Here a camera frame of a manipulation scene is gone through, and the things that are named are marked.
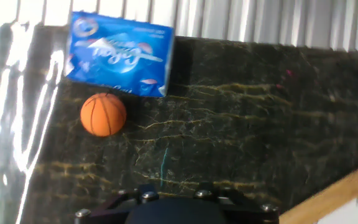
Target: corrugated metal wall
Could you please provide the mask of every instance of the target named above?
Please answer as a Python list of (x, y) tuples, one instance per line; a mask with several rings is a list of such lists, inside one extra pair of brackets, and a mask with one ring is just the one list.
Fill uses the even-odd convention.
[(173, 26), (188, 37), (358, 50), (358, 0), (0, 0), (0, 22), (64, 26), (71, 10)]

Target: small orange ball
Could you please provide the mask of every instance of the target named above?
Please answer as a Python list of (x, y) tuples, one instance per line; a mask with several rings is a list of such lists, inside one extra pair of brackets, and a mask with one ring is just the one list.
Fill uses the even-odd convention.
[(87, 99), (81, 109), (84, 128), (95, 136), (105, 137), (117, 133), (127, 119), (124, 104), (109, 93), (98, 93)]

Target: ball seam line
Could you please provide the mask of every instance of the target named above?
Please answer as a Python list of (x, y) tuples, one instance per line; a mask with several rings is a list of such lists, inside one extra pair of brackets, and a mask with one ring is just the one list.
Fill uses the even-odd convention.
[(109, 116), (108, 116), (106, 107), (104, 106), (103, 99), (100, 98), (100, 96), (99, 96), (99, 100), (100, 100), (100, 102), (102, 103), (102, 107), (103, 107), (103, 110), (104, 110), (104, 114), (106, 115), (107, 123), (108, 123), (108, 125), (109, 125), (109, 135), (111, 135), (110, 119), (109, 119)]
[(95, 131), (93, 130), (92, 118), (93, 118), (93, 111), (94, 111), (95, 106), (96, 106), (96, 99), (94, 99), (94, 104), (93, 104), (93, 108), (92, 108), (92, 112), (91, 112), (91, 131), (93, 134), (95, 134)]
[(122, 120), (125, 121), (126, 118), (125, 118), (125, 116), (123, 115), (122, 111), (119, 109), (119, 106), (117, 106), (117, 104), (115, 104), (115, 102), (113, 102), (112, 100), (110, 100), (110, 98), (107, 97), (107, 99), (108, 99), (108, 101), (109, 101), (111, 104), (113, 104), (113, 106), (115, 106), (115, 107), (117, 108), (117, 110), (119, 111), (119, 114), (121, 114), (121, 116), (122, 116)]

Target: tissue package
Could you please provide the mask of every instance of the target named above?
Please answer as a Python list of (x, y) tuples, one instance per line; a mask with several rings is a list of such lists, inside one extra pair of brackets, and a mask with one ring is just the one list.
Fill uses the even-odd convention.
[(139, 96), (167, 94), (171, 27), (73, 12), (65, 75)]

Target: printed logo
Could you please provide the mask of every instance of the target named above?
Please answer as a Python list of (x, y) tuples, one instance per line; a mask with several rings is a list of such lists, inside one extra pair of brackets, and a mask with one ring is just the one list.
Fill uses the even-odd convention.
[(73, 30), (78, 37), (88, 37), (99, 29), (99, 25), (93, 19), (79, 18), (74, 22)]
[(112, 72), (129, 72), (136, 68), (141, 58), (148, 59), (147, 56), (150, 57), (149, 54), (143, 54), (142, 49), (133, 41), (102, 38), (91, 44), (88, 48), (94, 49), (93, 57), (95, 60), (108, 67)]

